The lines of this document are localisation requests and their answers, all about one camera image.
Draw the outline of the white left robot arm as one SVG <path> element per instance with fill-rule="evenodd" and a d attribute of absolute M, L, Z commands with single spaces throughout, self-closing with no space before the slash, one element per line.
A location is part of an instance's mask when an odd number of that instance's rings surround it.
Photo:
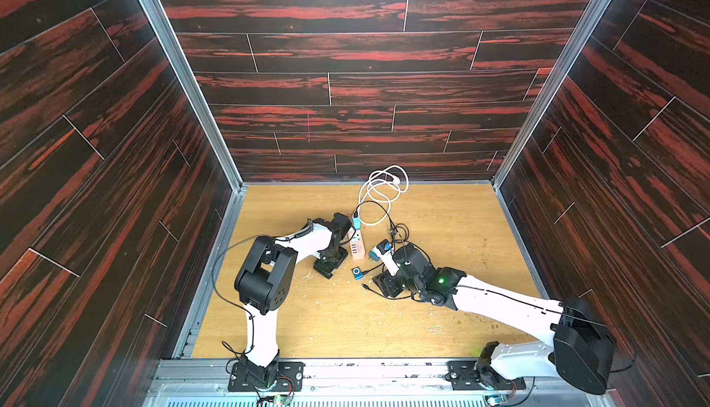
<path fill-rule="evenodd" d="M 330 221 L 310 219 L 300 231 L 287 236 L 255 239 L 234 284 L 251 326 L 247 346 L 233 366 L 234 379 L 261 390 L 277 381 L 277 315 L 290 292 L 295 267 L 312 256 L 314 270 L 331 279 L 348 257 L 341 244 L 351 228 L 349 217 L 336 213 Z"/>

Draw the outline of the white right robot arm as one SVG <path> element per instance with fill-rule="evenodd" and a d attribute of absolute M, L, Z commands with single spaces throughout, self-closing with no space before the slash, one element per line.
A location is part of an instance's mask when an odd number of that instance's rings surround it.
<path fill-rule="evenodd" d="M 455 268 L 435 268 L 417 246 L 399 249 L 381 242 L 369 253 L 384 265 L 373 283 L 386 299 L 410 292 L 415 301 L 493 319 L 532 337 L 533 342 L 489 342 L 471 364 L 453 364 L 453 388 L 514 391 L 527 377 L 562 379 L 577 390 L 602 395 L 616 341 L 595 310 L 581 300 L 562 303 L 488 284 Z"/>

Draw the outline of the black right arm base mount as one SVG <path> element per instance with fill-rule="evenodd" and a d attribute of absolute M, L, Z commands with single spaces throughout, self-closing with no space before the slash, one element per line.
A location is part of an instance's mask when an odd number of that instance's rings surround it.
<path fill-rule="evenodd" d="M 445 380 L 453 390 L 503 390 L 526 388 L 524 379 L 507 379 L 492 366 L 492 355 L 499 342 L 488 342 L 474 360 L 448 361 Z"/>

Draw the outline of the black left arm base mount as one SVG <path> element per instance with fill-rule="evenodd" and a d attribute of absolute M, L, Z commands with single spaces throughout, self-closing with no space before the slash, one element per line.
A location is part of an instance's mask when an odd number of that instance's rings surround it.
<path fill-rule="evenodd" d="M 240 358 L 229 366 L 228 392 L 299 392 L 305 363 L 276 358 L 267 366 L 257 366 Z"/>

